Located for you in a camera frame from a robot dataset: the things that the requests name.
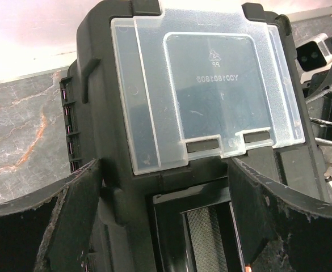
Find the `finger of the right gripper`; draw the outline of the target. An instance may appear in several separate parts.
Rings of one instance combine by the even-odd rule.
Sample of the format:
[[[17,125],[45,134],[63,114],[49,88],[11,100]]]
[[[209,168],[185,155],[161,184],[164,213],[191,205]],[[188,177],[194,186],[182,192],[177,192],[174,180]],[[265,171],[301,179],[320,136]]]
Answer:
[[[304,96],[316,142],[332,146],[332,66],[304,83]]]

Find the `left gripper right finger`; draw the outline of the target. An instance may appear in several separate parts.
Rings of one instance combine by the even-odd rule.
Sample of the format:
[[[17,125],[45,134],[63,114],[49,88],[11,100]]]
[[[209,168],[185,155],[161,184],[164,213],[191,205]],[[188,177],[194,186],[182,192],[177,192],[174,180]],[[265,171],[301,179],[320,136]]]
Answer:
[[[243,259],[252,271],[332,271],[332,204],[239,159],[228,163],[228,182]]]

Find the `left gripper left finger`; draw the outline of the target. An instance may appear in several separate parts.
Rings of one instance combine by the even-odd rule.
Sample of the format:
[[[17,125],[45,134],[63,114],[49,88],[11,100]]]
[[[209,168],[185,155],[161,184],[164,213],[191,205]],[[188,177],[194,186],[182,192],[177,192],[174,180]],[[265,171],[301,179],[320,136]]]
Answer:
[[[84,271],[102,185],[100,162],[0,204],[0,271]]]

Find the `black plastic toolbox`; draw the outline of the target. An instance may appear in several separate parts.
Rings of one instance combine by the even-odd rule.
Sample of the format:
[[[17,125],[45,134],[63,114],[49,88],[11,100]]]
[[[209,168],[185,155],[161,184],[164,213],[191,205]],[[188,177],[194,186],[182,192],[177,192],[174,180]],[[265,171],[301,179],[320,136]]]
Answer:
[[[289,19],[237,1],[101,1],[61,80],[70,168],[102,185],[84,271],[245,271],[239,159],[330,203]]]

